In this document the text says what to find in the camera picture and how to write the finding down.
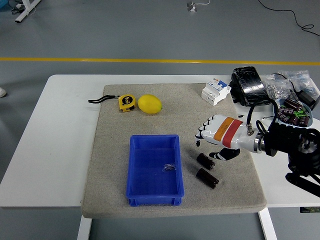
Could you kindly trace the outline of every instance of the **plastic bag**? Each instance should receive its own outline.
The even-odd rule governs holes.
[[[288,81],[290,81],[296,92],[305,91],[314,100],[320,95],[320,91],[317,88],[314,81],[309,76],[309,71],[279,71],[284,75]]]
[[[293,90],[292,84],[279,74],[269,74],[261,77],[261,81],[268,93],[269,98],[277,99],[290,99],[292,94],[290,89]]]

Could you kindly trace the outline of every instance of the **lemon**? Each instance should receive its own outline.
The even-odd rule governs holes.
[[[162,109],[159,98],[151,94],[141,96],[138,100],[138,106],[146,114],[156,114]]]

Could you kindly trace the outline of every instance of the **black device wrapped in tape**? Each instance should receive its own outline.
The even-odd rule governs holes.
[[[268,98],[268,93],[257,70],[253,66],[234,69],[229,85],[232,97],[242,106],[251,107],[258,101],[258,105],[270,104],[268,101],[260,101]]]

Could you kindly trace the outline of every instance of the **yellow tape measure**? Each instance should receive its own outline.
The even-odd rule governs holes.
[[[119,108],[122,112],[129,112],[136,107],[136,98],[132,94],[125,94],[118,98]]]

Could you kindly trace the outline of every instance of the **blue crate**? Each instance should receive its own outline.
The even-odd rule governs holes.
[[[9,2],[9,0],[0,0],[0,8],[2,8],[4,5],[6,5]]]
[[[168,164],[174,169],[166,169]],[[179,136],[132,135],[126,185],[130,206],[178,206],[184,195]]]

